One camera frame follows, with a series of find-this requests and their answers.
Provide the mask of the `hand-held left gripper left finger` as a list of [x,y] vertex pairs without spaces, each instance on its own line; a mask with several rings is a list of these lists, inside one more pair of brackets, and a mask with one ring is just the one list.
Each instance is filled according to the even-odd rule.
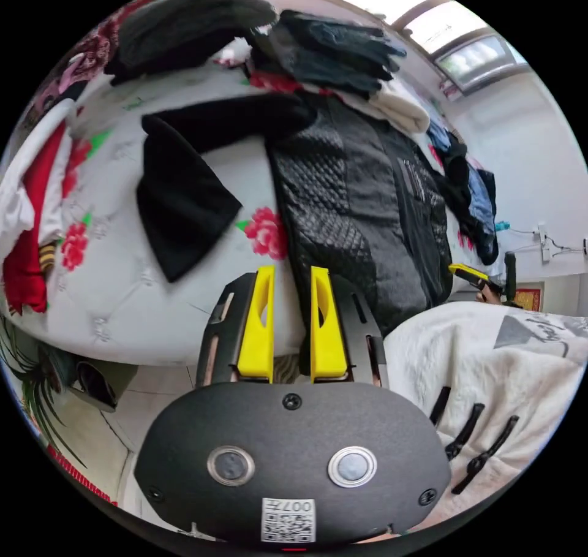
[[260,267],[255,275],[237,362],[240,378],[269,384],[274,375],[274,279],[273,266]]

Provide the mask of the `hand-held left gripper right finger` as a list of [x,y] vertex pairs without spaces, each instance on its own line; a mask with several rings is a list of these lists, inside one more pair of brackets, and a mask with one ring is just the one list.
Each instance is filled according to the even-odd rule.
[[311,267],[311,382],[340,381],[348,371],[328,269]]

